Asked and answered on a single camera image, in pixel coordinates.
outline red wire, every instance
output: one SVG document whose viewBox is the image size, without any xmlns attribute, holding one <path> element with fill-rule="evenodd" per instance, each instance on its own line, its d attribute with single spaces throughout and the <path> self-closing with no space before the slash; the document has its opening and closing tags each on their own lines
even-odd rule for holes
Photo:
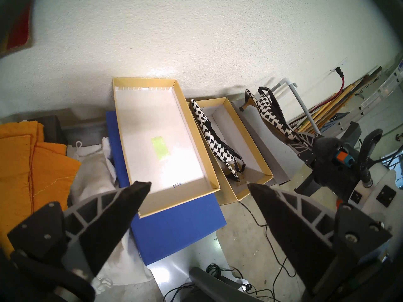
<svg viewBox="0 0 403 302">
<path fill-rule="evenodd" d="M 328 102 L 331 102 L 332 100 L 336 99 L 336 98 L 343 92 L 343 88 L 344 88 L 344 77 L 342 77 L 341 80 L 342 80 L 341 88 L 340 88 L 340 90 L 337 92 L 337 94 L 336 94 L 336 95 L 333 95 L 331 98 L 329 98 L 329 99 L 323 101 L 322 103 L 316 105 L 315 107 L 313 107 L 313 110 L 315 110 L 315 109 L 317 109 L 317 108 L 323 106 L 324 104 L 327 104 Z"/>
</svg>

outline high heel shoe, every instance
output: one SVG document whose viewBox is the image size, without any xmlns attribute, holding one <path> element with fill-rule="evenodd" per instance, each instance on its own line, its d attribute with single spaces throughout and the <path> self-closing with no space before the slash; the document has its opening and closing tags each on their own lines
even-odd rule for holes
<svg viewBox="0 0 403 302">
<path fill-rule="evenodd" d="M 267 91 L 270 99 L 263 92 Z M 239 108 L 244 111 L 247 106 L 255 106 L 267 128 L 283 143 L 301 143 L 308 146 L 297 132 L 294 132 L 284 119 L 283 112 L 273 92 L 268 87 L 259 87 L 261 97 L 257 100 L 254 95 L 245 90 L 245 103 Z"/>
<path fill-rule="evenodd" d="M 190 101 L 190 104 L 192 106 L 192 112 L 196 119 L 196 122 L 202 129 L 203 135 L 206 138 L 207 143 L 210 146 L 210 149 L 212 150 L 213 154 L 218 159 L 220 159 L 220 161 L 223 162 L 231 172 L 231 174 L 226 175 L 226 177 L 228 177 L 231 180 L 234 180 L 235 182 L 240 182 L 241 179 L 239 178 L 237 172 L 241 173 L 245 170 L 246 164 L 244 160 L 239 155 L 239 153 L 237 153 L 235 150 L 233 150 L 231 147 L 225 144 L 217 136 L 217 134 L 211 127 L 210 120 L 207 119 L 206 115 L 202 112 L 199 105 L 196 103 L 194 99 Z M 242 161 L 241 168 L 239 168 L 235 157 Z M 231 162 L 234 162 L 235 169 L 230 165 Z"/>
</svg>

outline yellow sticker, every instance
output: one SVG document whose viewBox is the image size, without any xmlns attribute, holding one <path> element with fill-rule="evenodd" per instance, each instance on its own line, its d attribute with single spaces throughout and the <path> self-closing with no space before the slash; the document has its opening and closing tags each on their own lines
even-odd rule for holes
<svg viewBox="0 0 403 302">
<path fill-rule="evenodd" d="M 154 137 L 151 139 L 154 146 L 155 153 L 157 154 L 158 160 L 161 161 L 170 155 L 169 150 L 165 144 L 162 136 Z"/>
</svg>

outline orange towel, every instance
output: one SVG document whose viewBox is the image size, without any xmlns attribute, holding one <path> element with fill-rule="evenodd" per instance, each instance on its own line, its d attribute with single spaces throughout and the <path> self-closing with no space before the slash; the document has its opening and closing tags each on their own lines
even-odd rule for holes
<svg viewBox="0 0 403 302">
<path fill-rule="evenodd" d="M 29 195 L 31 136 L 0 139 L 0 243 L 13 250 L 7 233 L 32 214 Z"/>
<path fill-rule="evenodd" d="M 58 153 L 59 155 L 66 155 L 67 146 L 64 144 L 55 144 L 55 143 L 36 143 L 36 147 L 41 147 L 51 152 Z"/>
<path fill-rule="evenodd" d="M 13 137 L 13 136 L 22 136 L 22 135 L 29 135 L 31 137 L 31 148 L 30 148 L 30 155 L 29 155 L 29 167 L 32 167 L 32 158 L 33 158 L 33 148 L 35 147 L 37 141 L 37 132 L 38 132 L 38 122 L 31 121 L 31 122 L 20 122 L 20 123 L 6 123 L 0 126 L 0 139 L 5 137 Z M 29 175 L 29 196 L 32 197 L 32 180 L 31 174 Z"/>
<path fill-rule="evenodd" d="M 77 160 L 35 147 L 32 161 L 33 211 L 51 201 L 58 201 L 62 210 L 66 210 L 70 186 L 79 167 Z"/>
<path fill-rule="evenodd" d="M 66 157 L 66 145 L 43 140 L 36 121 L 0 125 L 0 243 L 7 255 L 7 233 L 18 223 L 51 201 L 67 209 L 80 163 Z"/>
</svg>

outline black handle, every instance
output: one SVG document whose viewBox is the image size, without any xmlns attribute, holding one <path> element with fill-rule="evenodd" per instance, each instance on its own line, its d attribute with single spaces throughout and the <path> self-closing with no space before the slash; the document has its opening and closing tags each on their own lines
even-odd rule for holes
<svg viewBox="0 0 403 302">
<path fill-rule="evenodd" d="M 370 187 L 372 185 L 371 174 L 368 170 L 368 160 L 376 144 L 381 139 L 382 132 L 381 129 L 376 129 L 368 134 L 362 142 L 360 154 L 358 155 L 358 167 L 360 169 L 361 181 L 365 187 Z"/>
</svg>

